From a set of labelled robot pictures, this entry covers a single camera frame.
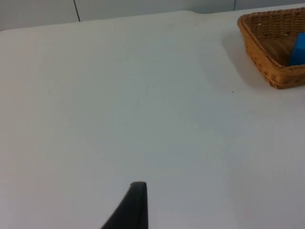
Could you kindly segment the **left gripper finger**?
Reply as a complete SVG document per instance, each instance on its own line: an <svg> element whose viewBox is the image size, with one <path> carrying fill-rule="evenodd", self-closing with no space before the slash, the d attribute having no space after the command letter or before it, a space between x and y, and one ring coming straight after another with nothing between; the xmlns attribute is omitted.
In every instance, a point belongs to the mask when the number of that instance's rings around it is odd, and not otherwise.
<svg viewBox="0 0 305 229"><path fill-rule="evenodd" d="M124 198L102 229L148 229L148 195L146 182L130 184Z"/></svg>

